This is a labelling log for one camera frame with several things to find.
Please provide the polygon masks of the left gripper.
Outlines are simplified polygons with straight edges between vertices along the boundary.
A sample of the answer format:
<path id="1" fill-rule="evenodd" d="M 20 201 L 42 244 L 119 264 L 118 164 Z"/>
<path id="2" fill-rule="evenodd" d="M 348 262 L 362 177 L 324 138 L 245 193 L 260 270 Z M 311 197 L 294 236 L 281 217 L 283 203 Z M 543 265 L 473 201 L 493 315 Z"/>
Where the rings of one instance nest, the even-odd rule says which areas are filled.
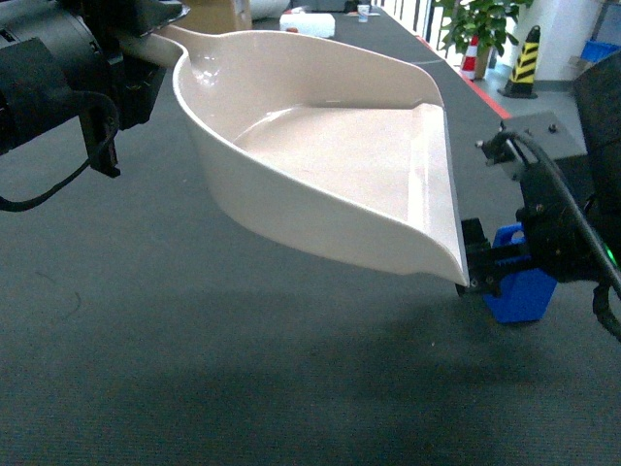
<path id="1" fill-rule="evenodd" d="M 142 39 L 185 17 L 181 1 L 81 1 L 80 16 L 103 48 L 112 73 L 120 128 L 149 120 L 164 69 L 121 49 L 122 38 Z"/>

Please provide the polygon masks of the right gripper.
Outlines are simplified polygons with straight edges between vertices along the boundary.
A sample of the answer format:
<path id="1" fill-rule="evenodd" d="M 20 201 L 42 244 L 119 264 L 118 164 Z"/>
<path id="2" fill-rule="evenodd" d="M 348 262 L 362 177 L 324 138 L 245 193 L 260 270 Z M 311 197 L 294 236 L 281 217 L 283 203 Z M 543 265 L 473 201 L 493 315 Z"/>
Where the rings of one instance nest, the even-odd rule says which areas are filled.
<path id="1" fill-rule="evenodd" d="M 620 216 L 601 212 L 589 164 L 560 162 L 558 167 L 576 204 L 619 262 Z M 493 247 L 478 218 L 464 219 L 461 225 L 469 278 L 466 285 L 456 285 L 459 296 L 501 297 L 502 280 L 530 270 L 532 257 L 544 273 L 559 283 L 595 282 L 605 276 L 547 171 L 538 164 L 532 165 L 520 181 L 520 188 L 524 207 L 516 212 L 516 219 L 524 227 L 529 247 L 513 242 Z"/>

